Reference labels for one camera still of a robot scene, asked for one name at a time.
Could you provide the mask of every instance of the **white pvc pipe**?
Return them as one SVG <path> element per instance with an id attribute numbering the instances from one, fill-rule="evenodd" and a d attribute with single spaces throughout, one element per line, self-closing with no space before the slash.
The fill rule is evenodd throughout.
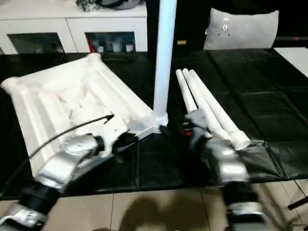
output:
<path id="1" fill-rule="evenodd" d="M 189 90 L 187 83 L 184 79 L 183 73 L 181 70 L 177 70 L 176 72 L 178 82 L 181 88 L 182 96 L 185 102 L 185 106 L 187 109 L 187 112 L 190 113 L 194 110 L 197 110 L 197 106 L 194 103 L 193 96 L 191 94 L 191 91 Z"/>
<path id="2" fill-rule="evenodd" d="M 229 133 L 231 137 L 231 143 L 235 150 L 242 150 L 250 144 L 249 138 L 246 134 L 239 130 L 235 123 L 231 120 L 228 114 L 223 110 L 218 101 L 215 99 L 210 90 L 206 87 L 203 81 L 199 78 L 194 70 L 190 70 L 190 75 L 194 82 L 197 84 L 199 90 L 201 91 L 204 99 L 207 101 L 208 105 L 212 109 L 217 120 L 221 126 Z"/>
<path id="3" fill-rule="evenodd" d="M 219 137 L 221 137 L 223 140 L 230 140 L 230 136 L 228 133 L 222 129 L 220 123 L 216 119 L 214 113 L 212 112 L 210 106 L 207 104 L 206 100 L 204 99 L 202 93 L 200 92 L 197 84 L 194 82 L 193 78 L 191 77 L 190 73 L 187 69 L 183 70 L 184 77 L 186 79 L 186 82 L 192 92 L 192 95 L 194 99 L 196 100 L 196 103 L 200 109 L 203 110 L 208 128 L 213 133 L 217 134 Z"/>
<path id="4" fill-rule="evenodd" d="M 155 72 L 154 114 L 167 125 L 167 101 L 177 0 L 160 0 Z"/>

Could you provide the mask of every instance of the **white pole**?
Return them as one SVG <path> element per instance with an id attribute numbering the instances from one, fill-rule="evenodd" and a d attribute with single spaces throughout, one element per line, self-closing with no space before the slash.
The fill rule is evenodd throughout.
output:
<path id="1" fill-rule="evenodd" d="M 203 97 L 202 93 L 200 92 L 198 85 L 194 82 L 193 78 L 191 77 L 190 73 L 187 69 L 183 70 L 184 77 L 186 82 L 192 92 L 194 99 L 200 109 L 203 110 L 208 128 L 210 131 L 218 135 L 223 140 L 231 140 L 229 134 L 222 129 L 220 123 L 216 119 L 214 113 L 212 112 L 210 106 L 207 104 L 205 98 Z"/>
<path id="2" fill-rule="evenodd" d="M 180 85 L 180 88 L 181 88 L 181 92 L 182 92 L 182 96 L 183 96 L 183 99 L 184 99 L 184 102 L 185 102 L 187 112 L 190 113 L 194 110 L 197 110 L 197 106 L 194 103 L 193 96 L 192 96 L 191 91 L 189 90 L 189 88 L 187 86 L 187 83 L 184 79 L 182 71 L 177 70 L 175 73 L 177 74 L 178 82 L 179 82 L 179 85 Z"/>
<path id="3" fill-rule="evenodd" d="M 190 70 L 192 79 L 197 84 L 199 90 L 203 94 L 204 99 L 207 101 L 208 105 L 212 109 L 217 120 L 221 126 L 229 133 L 231 137 L 231 143 L 235 150 L 242 150 L 250 144 L 249 138 L 246 134 L 239 130 L 235 123 L 231 120 L 228 114 L 223 110 L 218 101 L 212 95 L 210 90 L 206 87 L 203 81 L 199 78 L 194 70 Z"/>
<path id="4" fill-rule="evenodd" d="M 177 0 L 160 0 L 153 111 L 158 124 L 164 126 L 168 123 L 167 102 L 176 11 Z"/>

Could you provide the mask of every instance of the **white base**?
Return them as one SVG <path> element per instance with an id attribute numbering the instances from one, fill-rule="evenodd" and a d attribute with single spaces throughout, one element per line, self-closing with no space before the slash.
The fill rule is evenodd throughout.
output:
<path id="1" fill-rule="evenodd" d="M 122 118 L 139 139 L 156 132 L 158 127 L 157 122 L 150 119 L 152 109 L 100 60 L 99 54 L 6 79 L 1 87 L 11 95 L 29 154 L 73 125 L 110 112 Z M 63 98 L 77 103 L 68 110 Z M 98 121 L 69 134 L 97 134 L 102 126 L 103 122 Z M 30 161 L 33 175 L 57 152 L 64 137 L 47 145 Z"/>
<path id="2" fill-rule="evenodd" d="M 168 119 L 168 114 L 166 113 L 165 116 L 161 116 L 161 117 L 156 117 L 156 121 L 159 125 L 162 126 L 167 126 L 169 119 Z"/>

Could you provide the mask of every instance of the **black mat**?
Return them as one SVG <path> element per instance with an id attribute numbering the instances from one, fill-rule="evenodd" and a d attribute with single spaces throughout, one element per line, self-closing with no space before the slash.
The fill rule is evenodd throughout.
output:
<path id="1" fill-rule="evenodd" d="M 23 76 L 84 57 L 85 54 L 0 56 L 0 80 Z M 104 62 L 147 105 L 153 106 L 155 60 L 146 53 L 107 55 Z M 194 69 L 237 126 L 251 139 L 239 152 L 252 182 L 308 178 L 308 79 L 274 50 L 178 54 L 172 62 L 168 115 L 176 129 L 186 113 L 176 69 Z M 10 97 L 0 90 L 2 156 L 0 188 L 27 158 Z M 31 180 L 27 166 L 2 199 L 18 196 Z M 66 195 L 176 189 L 213 185 L 211 173 L 184 143 L 152 134 L 72 184 Z"/>

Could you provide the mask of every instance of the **white plastic leg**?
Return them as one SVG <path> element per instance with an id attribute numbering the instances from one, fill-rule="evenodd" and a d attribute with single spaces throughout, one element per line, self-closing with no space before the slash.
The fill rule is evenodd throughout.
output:
<path id="1" fill-rule="evenodd" d="M 183 99 L 184 99 L 184 102 L 185 102 L 187 112 L 190 113 L 194 110 L 197 110 L 197 106 L 194 103 L 193 96 L 192 96 L 191 91 L 189 90 L 189 88 L 187 86 L 187 83 L 184 79 L 182 71 L 177 70 L 176 75 L 177 75 L 178 82 L 179 82 L 179 85 L 180 85 L 180 88 L 181 88 L 181 92 L 182 92 L 182 96 L 183 96 Z"/>
<path id="2" fill-rule="evenodd" d="M 207 118 L 208 128 L 213 133 L 221 137 L 223 140 L 230 140 L 231 138 L 229 134 L 224 129 L 222 129 L 220 123 L 216 119 L 214 113 L 212 112 L 210 106 L 207 104 L 206 100 L 204 99 L 202 93 L 200 92 L 197 84 L 194 82 L 188 70 L 184 69 L 183 74 L 192 92 L 192 95 L 197 102 L 198 107 L 203 110 L 205 118 Z"/>
<path id="3" fill-rule="evenodd" d="M 155 72 L 154 114 L 167 125 L 167 102 L 177 0 L 160 0 Z"/>
<path id="4" fill-rule="evenodd" d="M 204 99 L 207 101 L 208 105 L 212 109 L 215 117 L 221 124 L 222 128 L 229 133 L 231 137 L 231 143 L 234 149 L 242 150 L 246 148 L 250 144 L 250 140 L 246 136 L 246 134 L 237 128 L 235 123 L 231 120 L 225 110 L 220 106 L 218 101 L 215 99 L 215 97 L 206 87 L 206 85 L 202 82 L 197 73 L 194 70 L 190 70 L 189 73 L 191 74 L 192 79 L 197 84 L 197 87 L 199 88 Z"/>

